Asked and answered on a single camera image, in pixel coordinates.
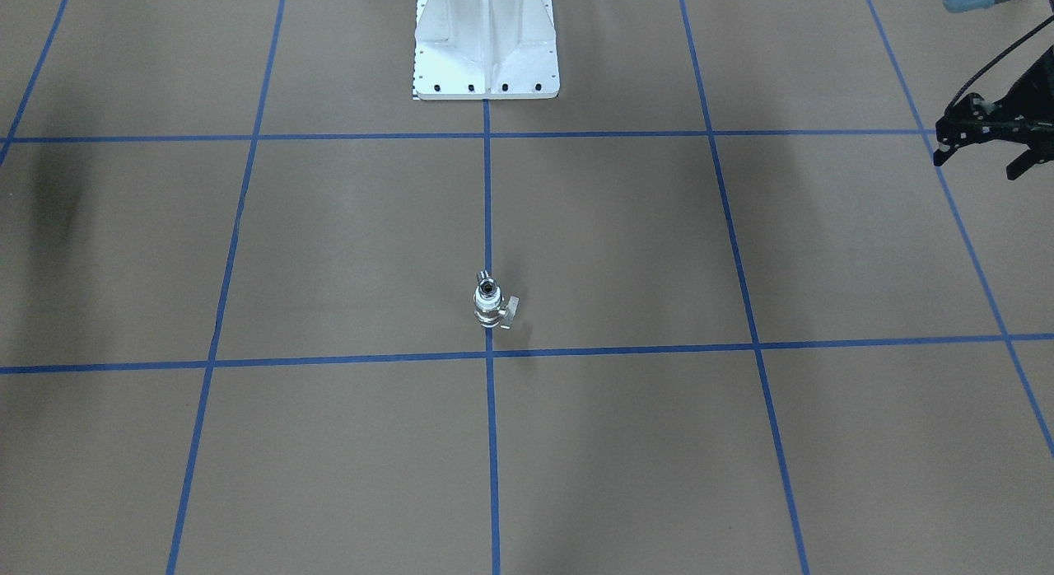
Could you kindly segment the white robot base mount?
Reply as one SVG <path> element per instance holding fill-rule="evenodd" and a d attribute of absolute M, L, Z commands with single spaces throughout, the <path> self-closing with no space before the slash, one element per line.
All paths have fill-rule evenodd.
<path fill-rule="evenodd" d="M 414 39 L 414 99 L 560 95 L 553 0 L 415 0 Z"/>

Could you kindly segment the blue grey robot arm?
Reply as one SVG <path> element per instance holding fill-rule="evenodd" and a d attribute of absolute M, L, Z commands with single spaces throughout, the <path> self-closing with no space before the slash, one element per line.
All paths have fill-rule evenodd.
<path fill-rule="evenodd" d="M 987 9 L 1015 0 L 942 0 L 952 13 Z M 1036 166 L 1052 162 L 1053 157 L 1053 52 L 1045 49 L 1017 78 L 1006 95 L 988 100 L 970 87 L 994 68 L 1014 49 L 1024 45 L 1038 32 L 1052 25 L 1042 23 L 1001 49 L 961 86 L 949 100 L 944 114 L 935 124 L 937 148 L 934 166 L 942 167 L 959 150 L 1002 141 L 1024 146 L 1023 153 L 1006 165 L 1006 178 L 1014 181 Z"/>

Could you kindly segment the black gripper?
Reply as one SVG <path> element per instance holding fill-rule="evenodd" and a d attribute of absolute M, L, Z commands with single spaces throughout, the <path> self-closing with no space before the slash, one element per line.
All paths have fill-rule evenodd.
<path fill-rule="evenodd" d="M 1006 179 L 1019 180 L 1053 159 L 1053 54 L 1046 49 L 1004 97 L 988 100 L 968 93 L 954 100 L 935 124 L 933 163 L 943 166 L 956 151 L 990 141 L 1024 146 L 1006 165 Z"/>

